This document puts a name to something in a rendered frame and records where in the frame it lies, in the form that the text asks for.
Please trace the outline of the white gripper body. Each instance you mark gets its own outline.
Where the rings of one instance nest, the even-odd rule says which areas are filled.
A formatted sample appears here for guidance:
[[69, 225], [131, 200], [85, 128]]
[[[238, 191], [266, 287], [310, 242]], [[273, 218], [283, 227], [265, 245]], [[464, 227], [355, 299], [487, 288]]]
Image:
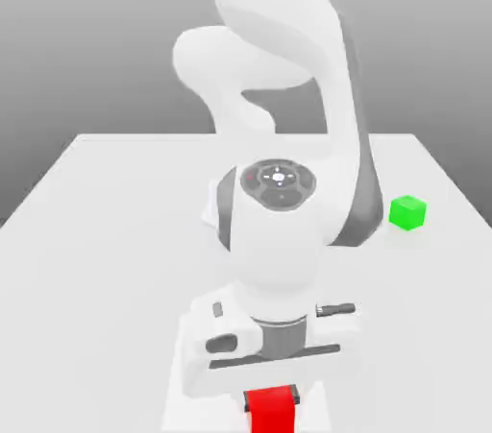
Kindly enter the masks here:
[[241, 340], [182, 341], [181, 381], [188, 397], [217, 397], [245, 391], [302, 385], [339, 365], [357, 363], [359, 340], [310, 344], [287, 356], [265, 357]]

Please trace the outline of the small red cube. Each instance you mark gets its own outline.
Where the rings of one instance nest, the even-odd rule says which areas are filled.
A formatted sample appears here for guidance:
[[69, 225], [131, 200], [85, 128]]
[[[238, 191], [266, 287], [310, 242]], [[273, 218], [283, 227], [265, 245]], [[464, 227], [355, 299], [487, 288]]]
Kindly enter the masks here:
[[249, 391], [251, 433], [295, 433], [292, 385]]

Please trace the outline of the small green cube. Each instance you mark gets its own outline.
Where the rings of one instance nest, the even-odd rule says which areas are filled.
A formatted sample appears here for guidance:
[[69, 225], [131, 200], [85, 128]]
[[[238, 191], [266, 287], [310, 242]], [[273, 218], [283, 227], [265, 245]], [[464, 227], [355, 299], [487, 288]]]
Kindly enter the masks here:
[[394, 199], [389, 208], [390, 224], [404, 230], [417, 229], [424, 225], [427, 204], [410, 195]]

